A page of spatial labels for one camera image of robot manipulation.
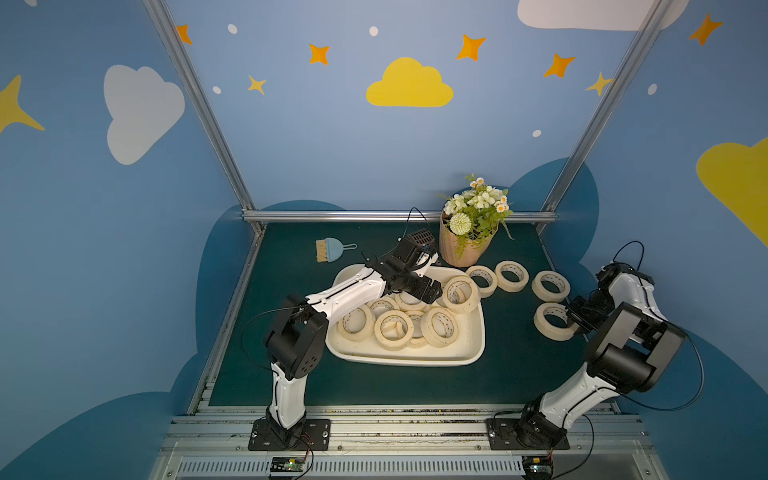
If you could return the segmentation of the masking tape roll seven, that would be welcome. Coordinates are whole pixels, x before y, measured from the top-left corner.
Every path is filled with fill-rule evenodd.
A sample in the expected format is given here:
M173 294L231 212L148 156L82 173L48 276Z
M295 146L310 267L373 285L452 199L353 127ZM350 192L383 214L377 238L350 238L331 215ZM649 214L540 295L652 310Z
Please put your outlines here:
M564 342L570 340L579 326L567 316L567 309L558 303L543 303L535 311L533 323L546 338Z

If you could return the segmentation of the masking tape roll four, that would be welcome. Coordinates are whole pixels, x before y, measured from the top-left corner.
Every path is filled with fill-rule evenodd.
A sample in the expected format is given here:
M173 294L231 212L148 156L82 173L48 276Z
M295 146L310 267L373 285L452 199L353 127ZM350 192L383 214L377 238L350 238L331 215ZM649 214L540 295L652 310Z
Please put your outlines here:
M532 290L545 303L560 303L569 296L571 286L563 275L555 271L544 270L534 277Z

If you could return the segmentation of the cream plastic storage tray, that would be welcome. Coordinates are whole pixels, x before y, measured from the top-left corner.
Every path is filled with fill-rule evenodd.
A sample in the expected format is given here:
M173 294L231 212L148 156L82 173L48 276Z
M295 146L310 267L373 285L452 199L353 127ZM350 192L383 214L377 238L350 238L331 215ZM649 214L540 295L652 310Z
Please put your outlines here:
M414 366L451 367L469 365L483 354L485 349L485 324L482 306L478 305L469 314L456 316L458 339L447 347L431 345L420 348L387 350L372 335L361 342L344 338L336 326L330 327L326 346L338 358L358 363Z

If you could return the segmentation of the masking tape roll five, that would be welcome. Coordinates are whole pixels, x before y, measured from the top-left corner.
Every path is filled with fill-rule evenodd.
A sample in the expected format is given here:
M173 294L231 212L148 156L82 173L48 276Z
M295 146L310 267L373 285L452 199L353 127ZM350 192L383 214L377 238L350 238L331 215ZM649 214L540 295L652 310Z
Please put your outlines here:
M405 348L412 339L413 330L411 318L399 310L382 313L374 324L375 338L387 350Z

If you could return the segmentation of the masking tape roll one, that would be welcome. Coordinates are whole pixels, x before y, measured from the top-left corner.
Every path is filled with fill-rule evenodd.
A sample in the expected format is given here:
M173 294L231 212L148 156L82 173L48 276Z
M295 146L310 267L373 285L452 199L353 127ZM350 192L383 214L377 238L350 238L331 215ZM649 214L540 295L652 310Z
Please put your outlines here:
M452 277L443 286L442 302L456 314L469 314L480 304L478 286L468 276Z

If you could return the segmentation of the masking tape roll eight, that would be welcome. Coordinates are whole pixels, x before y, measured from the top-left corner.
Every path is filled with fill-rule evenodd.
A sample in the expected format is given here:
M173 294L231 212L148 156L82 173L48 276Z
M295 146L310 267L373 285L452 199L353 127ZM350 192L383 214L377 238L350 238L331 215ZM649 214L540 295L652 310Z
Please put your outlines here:
M337 332L353 342L367 340L373 334L375 320L367 305L352 310L337 323Z

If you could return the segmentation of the masking tape roll six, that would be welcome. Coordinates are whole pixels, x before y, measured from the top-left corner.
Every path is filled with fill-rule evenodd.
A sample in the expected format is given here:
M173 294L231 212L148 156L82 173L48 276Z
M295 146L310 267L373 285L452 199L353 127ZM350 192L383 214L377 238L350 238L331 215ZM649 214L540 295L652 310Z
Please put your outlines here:
M438 348L453 344L459 335L453 313L443 307L434 307L426 312L421 319L421 330L426 342Z

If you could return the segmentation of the masking tape roll two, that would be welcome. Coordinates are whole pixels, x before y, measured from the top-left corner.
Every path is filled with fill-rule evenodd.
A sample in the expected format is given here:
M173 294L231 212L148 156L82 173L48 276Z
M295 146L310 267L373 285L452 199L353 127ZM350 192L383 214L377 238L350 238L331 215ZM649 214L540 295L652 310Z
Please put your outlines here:
M494 273L498 287L509 293L522 291L530 279L527 269L522 264L512 260L499 262Z

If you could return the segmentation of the masking tape roll three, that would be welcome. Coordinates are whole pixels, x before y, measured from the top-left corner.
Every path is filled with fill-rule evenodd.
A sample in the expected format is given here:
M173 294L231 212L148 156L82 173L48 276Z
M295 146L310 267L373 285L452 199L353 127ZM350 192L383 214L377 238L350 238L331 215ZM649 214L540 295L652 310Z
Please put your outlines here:
M486 266L473 265L466 270L466 275L475 282L482 299L493 295L498 288L495 272Z

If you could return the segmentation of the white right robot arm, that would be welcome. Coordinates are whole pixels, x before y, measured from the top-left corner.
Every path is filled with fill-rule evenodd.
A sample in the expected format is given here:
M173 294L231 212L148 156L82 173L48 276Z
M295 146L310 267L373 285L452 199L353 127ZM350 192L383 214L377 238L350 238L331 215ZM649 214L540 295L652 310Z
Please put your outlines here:
M596 278L590 297L565 306L566 321L593 334L584 363L559 388L526 404L515 434L527 448L553 449L595 405L650 390L688 339L660 312L651 276L613 261Z

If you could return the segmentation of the masking tape roll nine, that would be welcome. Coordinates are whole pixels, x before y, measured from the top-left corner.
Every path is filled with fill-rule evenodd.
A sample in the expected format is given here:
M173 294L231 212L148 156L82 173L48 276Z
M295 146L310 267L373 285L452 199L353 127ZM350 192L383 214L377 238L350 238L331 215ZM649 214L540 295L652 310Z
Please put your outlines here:
M389 311L398 311L400 306L391 296L385 296L367 303L375 319Z

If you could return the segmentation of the blue dustpan with brush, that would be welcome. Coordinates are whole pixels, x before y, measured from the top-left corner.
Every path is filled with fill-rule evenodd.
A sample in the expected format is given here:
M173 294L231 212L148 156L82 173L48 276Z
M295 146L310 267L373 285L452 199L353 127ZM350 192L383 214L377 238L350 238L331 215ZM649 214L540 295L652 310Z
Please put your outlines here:
M326 237L315 241L316 260L318 263L330 263L338 260L345 251L358 248L356 243L344 244L337 238Z

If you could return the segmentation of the flower pot with white flowers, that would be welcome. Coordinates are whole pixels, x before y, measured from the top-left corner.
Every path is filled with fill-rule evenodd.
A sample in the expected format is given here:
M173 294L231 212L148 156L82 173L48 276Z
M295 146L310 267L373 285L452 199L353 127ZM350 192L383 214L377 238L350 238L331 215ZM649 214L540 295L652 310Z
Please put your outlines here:
M483 177L470 174L469 186L445 196L440 219L440 253L449 265L465 268L477 263L494 236L512 214L507 189L487 183Z

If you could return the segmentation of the left circuit board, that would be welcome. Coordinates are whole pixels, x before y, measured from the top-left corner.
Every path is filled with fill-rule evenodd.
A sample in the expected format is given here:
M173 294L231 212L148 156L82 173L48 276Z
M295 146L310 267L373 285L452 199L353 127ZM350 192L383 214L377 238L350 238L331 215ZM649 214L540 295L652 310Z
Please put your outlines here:
M269 474L275 475L302 475L311 466L309 460L301 460L297 457L273 457L269 464Z

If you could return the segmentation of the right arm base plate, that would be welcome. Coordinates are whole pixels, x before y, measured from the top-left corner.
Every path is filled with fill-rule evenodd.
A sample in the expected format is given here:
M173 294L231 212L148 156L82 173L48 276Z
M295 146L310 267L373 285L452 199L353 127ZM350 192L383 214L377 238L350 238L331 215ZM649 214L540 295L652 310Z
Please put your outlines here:
M569 450L568 431L543 417L521 421L513 418L485 420L492 450Z

